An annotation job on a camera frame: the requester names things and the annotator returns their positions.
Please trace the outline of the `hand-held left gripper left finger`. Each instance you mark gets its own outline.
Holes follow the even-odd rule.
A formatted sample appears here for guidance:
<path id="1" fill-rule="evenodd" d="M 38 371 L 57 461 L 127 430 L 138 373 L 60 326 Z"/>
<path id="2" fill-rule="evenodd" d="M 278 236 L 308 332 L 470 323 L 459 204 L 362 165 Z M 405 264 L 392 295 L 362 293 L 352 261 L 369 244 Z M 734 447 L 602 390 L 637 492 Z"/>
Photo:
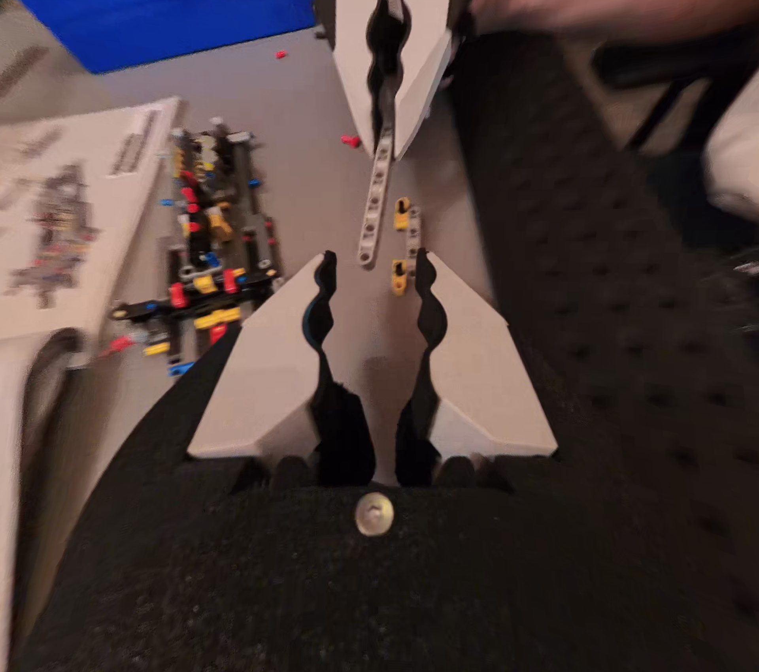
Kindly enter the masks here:
<path id="1" fill-rule="evenodd" d="M 243 323 L 189 443 L 196 459 L 309 458 L 319 444 L 310 404 L 324 335 L 308 314 L 335 289 L 336 254 L 317 254 Z"/>

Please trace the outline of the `short grey lego beam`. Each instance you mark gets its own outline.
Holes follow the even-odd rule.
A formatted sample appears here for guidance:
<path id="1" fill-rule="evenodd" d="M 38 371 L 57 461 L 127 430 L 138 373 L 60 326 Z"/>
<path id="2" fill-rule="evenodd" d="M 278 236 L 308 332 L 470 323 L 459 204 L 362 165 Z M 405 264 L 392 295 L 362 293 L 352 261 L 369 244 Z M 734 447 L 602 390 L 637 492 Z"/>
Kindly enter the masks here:
<path id="1" fill-rule="evenodd" d="M 422 244 L 422 213 L 418 206 L 411 205 L 406 214 L 405 260 L 409 275 L 416 268 L 417 258 Z"/>

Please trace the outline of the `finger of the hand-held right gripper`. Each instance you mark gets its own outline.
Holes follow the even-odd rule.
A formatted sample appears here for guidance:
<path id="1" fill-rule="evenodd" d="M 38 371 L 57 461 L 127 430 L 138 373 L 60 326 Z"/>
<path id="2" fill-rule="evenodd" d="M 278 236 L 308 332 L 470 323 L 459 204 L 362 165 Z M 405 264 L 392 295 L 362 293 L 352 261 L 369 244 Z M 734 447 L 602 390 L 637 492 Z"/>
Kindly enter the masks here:
<path id="1" fill-rule="evenodd" d="M 367 153 L 375 153 L 374 103 L 370 72 L 374 54 L 367 39 L 379 0 L 336 0 L 333 59 L 348 108 Z"/>
<path id="2" fill-rule="evenodd" d="M 451 59 L 450 0 L 403 0 L 410 30 L 400 51 L 402 80 L 395 93 L 394 159 L 408 150 Z"/>

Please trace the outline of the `person's white shirt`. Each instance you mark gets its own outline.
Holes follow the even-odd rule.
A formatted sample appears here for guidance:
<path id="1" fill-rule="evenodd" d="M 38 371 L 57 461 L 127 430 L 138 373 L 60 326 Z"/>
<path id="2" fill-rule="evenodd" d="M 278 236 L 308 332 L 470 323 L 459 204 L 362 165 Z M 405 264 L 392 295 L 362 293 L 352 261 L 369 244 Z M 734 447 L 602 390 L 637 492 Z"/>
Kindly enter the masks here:
<path id="1" fill-rule="evenodd" d="M 710 204 L 758 222 L 758 72 L 726 108 L 704 150 Z"/>

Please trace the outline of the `lego chassis model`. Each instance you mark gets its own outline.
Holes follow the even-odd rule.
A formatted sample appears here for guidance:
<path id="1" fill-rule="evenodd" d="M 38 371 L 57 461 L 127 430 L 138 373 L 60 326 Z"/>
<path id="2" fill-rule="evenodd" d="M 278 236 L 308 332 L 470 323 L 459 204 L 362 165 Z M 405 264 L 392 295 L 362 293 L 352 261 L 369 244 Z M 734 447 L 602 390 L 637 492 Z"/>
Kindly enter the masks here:
<path id="1" fill-rule="evenodd" d="M 212 117 L 206 130 L 174 129 L 170 143 L 172 195 L 162 205 L 177 234 L 162 251 L 165 283 L 157 298 L 114 304 L 119 335 L 100 356 L 140 349 L 178 378 L 285 280 L 274 223 L 257 196 L 252 133 Z"/>

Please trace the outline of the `person's blue jeans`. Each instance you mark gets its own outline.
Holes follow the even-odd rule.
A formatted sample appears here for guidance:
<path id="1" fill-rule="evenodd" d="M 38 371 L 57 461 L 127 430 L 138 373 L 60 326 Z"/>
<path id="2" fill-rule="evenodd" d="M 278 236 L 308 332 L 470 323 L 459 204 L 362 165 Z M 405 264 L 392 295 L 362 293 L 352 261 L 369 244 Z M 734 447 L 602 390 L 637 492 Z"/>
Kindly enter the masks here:
<path id="1" fill-rule="evenodd" d="M 757 353 L 757 223 L 718 208 L 707 193 L 699 151 L 675 149 L 643 158 L 646 183 L 683 244 L 719 265 L 727 292 L 744 294 L 749 315 L 739 327 Z"/>

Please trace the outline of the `black office chair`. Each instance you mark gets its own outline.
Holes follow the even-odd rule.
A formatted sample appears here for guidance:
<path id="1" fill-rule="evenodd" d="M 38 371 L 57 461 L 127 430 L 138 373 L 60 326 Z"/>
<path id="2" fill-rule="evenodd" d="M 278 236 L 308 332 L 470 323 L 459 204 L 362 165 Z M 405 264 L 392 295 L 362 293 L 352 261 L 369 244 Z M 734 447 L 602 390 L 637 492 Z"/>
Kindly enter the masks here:
<path id="1" fill-rule="evenodd" d="M 757 23 L 699 40 L 665 45 L 603 44 L 591 66 L 607 89 L 616 91 L 666 84 L 648 117 L 625 145 L 640 152 L 683 92 L 707 81 L 676 149 L 703 149 L 708 136 L 757 70 Z"/>

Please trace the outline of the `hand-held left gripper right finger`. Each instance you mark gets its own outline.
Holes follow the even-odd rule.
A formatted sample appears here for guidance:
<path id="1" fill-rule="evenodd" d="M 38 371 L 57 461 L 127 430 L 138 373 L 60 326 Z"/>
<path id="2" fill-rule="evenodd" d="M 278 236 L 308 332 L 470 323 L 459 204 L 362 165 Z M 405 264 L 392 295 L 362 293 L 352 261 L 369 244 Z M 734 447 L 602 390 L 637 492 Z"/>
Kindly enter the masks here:
<path id="1" fill-rule="evenodd" d="M 437 254 L 421 250 L 418 433 L 440 458 L 550 457 L 558 443 L 506 320 Z"/>

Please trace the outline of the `long grey lego beam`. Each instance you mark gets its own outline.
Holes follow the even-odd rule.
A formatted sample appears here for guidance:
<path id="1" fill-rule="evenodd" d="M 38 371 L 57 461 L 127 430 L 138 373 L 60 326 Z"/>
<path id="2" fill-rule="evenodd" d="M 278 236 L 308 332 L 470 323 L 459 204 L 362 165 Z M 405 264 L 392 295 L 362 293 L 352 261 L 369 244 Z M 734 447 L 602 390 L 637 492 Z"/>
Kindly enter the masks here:
<path id="1" fill-rule="evenodd" d="M 394 125 L 384 124 L 376 145 L 357 247 L 357 263 L 365 270 L 373 269 L 376 262 L 394 147 Z"/>

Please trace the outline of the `open instruction booklet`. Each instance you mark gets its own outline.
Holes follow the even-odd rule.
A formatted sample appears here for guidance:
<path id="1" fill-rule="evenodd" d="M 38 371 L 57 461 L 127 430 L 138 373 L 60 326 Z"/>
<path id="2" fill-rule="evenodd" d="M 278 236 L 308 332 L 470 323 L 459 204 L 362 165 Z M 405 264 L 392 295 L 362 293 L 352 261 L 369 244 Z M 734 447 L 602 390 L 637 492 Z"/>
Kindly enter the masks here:
<path id="1" fill-rule="evenodd" d="M 70 359 L 106 310 L 184 102 L 2 123 L 1 629 L 8 668 L 22 478 Z"/>

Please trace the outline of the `black perforated mat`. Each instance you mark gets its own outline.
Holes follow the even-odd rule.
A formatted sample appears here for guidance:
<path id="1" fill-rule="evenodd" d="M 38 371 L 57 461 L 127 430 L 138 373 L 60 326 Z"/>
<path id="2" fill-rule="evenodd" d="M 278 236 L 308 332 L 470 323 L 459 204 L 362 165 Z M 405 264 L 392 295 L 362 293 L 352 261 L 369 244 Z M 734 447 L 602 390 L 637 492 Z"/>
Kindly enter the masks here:
<path id="1" fill-rule="evenodd" d="M 498 459 L 520 670 L 757 670 L 757 311 L 545 36 L 451 87 L 495 298 L 559 444 Z"/>

